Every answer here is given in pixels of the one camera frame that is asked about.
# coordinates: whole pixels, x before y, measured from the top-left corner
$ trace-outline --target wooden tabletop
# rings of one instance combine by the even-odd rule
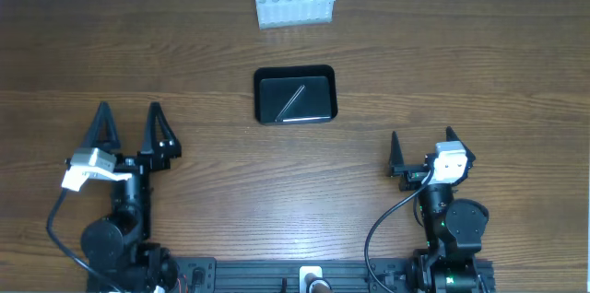
[[[407,193],[391,132],[420,163],[451,125],[477,155],[457,197],[490,210],[479,257],[501,291],[584,291],[590,0],[336,0],[331,24],[260,31],[254,0],[0,0],[0,290],[83,290],[46,217],[101,100],[140,148],[151,101],[183,144],[152,175],[153,241],[220,260],[361,260]],[[262,66],[330,64],[338,116],[254,118]],[[63,242],[108,214],[107,182],[72,193]],[[371,256],[425,246],[406,206]]]

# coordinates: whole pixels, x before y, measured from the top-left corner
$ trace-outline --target wood grain surface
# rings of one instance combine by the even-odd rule
[[[590,0],[336,0],[334,22],[257,27],[254,0],[0,0],[0,290],[81,291],[48,239],[65,166],[101,100],[125,153],[161,102],[183,144],[154,174],[153,237],[221,260],[362,258],[406,194],[390,137],[420,162],[451,125],[478,156],[459,196],[491,220],[480,257],[500,291],[586,288]],[[264,127],[258,67],[330,64],[331,123]],[[109,185],[69,197],[55,229],[80,253]],[[409,206],[371,255],[425,244]]]

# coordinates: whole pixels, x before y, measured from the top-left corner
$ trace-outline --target wooden table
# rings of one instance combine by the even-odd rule
[[[83,290],[48,239],[65,165],[100,100],[125,153],[151,101],[183,144],[153,175],[153,240],[221,260],[362,258],[407,195],[386,177],[393,130],[421,162],[451,125],[478,156],[457,197],[491,212],[480,257],[498,289],[583,291],[590,0],[336,0],[334,22],[260,31],[254,0],[0,0],[0,289]],[[254,119],[261,66],[330,64],[331,123]],[[109,184],[72,194],[55,229],[109,212]],[[371,255],[424,247],[406,206]]]

